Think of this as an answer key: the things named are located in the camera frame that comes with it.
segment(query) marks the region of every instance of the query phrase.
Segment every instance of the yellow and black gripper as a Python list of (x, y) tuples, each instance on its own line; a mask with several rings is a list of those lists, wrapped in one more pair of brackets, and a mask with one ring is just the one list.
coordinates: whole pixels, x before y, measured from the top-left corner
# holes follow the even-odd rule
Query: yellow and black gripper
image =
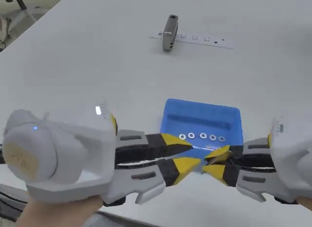
[[(117, 132), (118, 126), (113, 116), (112, 120)], [(174, 186), (193, 171), (201, 160), (188, 157), (164, 159), (164, 157), (173, 156), (192, 148), (192, 145), (187, 141), (170, 134), (145, 135), (141, 131), (120, 130), (117, 133), (115, 169), (137, 169), (156, 165), (166, 186)], [(141, 161), (149, 162), (127, 165)], [(109, 206), (122, 205), (125, 200), (126, 197)]]

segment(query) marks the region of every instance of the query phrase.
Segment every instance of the floor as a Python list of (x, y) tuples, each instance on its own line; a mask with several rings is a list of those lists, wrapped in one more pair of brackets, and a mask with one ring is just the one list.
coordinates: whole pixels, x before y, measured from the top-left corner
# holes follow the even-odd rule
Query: floor
[[(26, 6), (32, 5), (32, 6), (40, 6), (42, 8), (51, 9), (54, 5), (56, 5), (60, 0), (24, 0)], [(0, 15), (6, 15), (10, 13), (11, 11), (19, 9), (19, 6), (16, 2), (7, 3), (5, 0), (0, 0)], [(17, 39), (24, 31), (26, 31), (30, 26), (32, 25), (31, 20), (25, 19), (23, 22), (21, 22), (13, 31), (12, 31), (12, 38), (8, 39), (6, 41), (7, 46), (12, 43), (15, 39)], [(135, 223), (132, 221), (128, 221), (119, 217), (110, 216), (107, 215), (111, 220), (124, 225), (125, 227), (148, 227), (147, 225)], [(5, 227), (13, 226), (13, 223), (6, 223), (6, 225), (3, 225)]]
[[(45, 9), (51, 9), (54, 5), (56, 5), (60, 0), (24, 0), (26, 6), (35, 7), (40, 6)], [(14, 2), (6, 2), (5, 0), (0, 0), (0, 15), (7, 15), (10, 14), (10, 12), (18, 10), (19, 6)], [(32, 25), (32, 22), (30, 19), (25, 19), (22, 21), (16, 28), (13, 29), (11, 32), (12, 38), (7, 39), (5, 41), (6, 46), (8, 46), (10, 43), (12, 43), (15, 39), (17, 39), (24, 31), (26, 31), (30, 26)]]

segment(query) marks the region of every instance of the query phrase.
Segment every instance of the power strip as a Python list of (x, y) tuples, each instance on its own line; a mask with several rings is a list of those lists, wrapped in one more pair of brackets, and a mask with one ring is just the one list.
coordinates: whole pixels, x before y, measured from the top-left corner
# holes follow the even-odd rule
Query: power strip
[[(158, 33), (154, 33), (150, 36), (150, 38), (162, 39), (163, 31)], [(198, 45), (209, 45), (214, 47), (221, 47), (227, 49), (233, 49), (231, 42), (229, 42), (225, 38), (216, 38), (211, 36), (201, 36), (194, 34), (186, 34), (186, 33), (177, 33), (175, 37), (175, 41), (185, 42), (190, 44), (198, 44)]]

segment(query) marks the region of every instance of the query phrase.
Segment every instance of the black cable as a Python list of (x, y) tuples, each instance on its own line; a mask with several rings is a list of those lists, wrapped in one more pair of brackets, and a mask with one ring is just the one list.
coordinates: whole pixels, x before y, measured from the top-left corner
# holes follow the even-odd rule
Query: black cable
[(10, 195), (7, 195), (6, 193), (3, 193), (1, 191), (0, 191), (0, 195), (3, 195), (4, 197), (7, 197), (8, 199), (11, 199), (11, 200), (13, 200), (15, 202), (19, 202), (19, 203), (22, 203), (22, 204), (27, 204), (27, 202), (19, 200), (19, 199), (16, 199), (16, 198), (13, 198)]
[(2, 199), (0, 199), (0, 203), (3, 203), (4, 205), (7, 205), (8, 207), (10, 207), (10, 208), (12, 208), (12, 209), (14, 209), (14, 210), (16, 210), (16, 211), (23, 212), (23, 210), (20, 210), (20, 209), (14, 207), (14, 206), (8, 204), (7, 202), (3, 201)]

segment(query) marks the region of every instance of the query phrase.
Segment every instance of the yellow label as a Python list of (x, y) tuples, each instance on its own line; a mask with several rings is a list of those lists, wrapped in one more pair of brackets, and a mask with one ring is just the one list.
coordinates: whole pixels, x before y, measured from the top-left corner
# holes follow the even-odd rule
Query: yellow label
[(8, 165), (17, 167), (22, 174), (34, 180), (38, 171), (38, 159), (30, 152), (14, 143), (5, 144), (3, 157)]

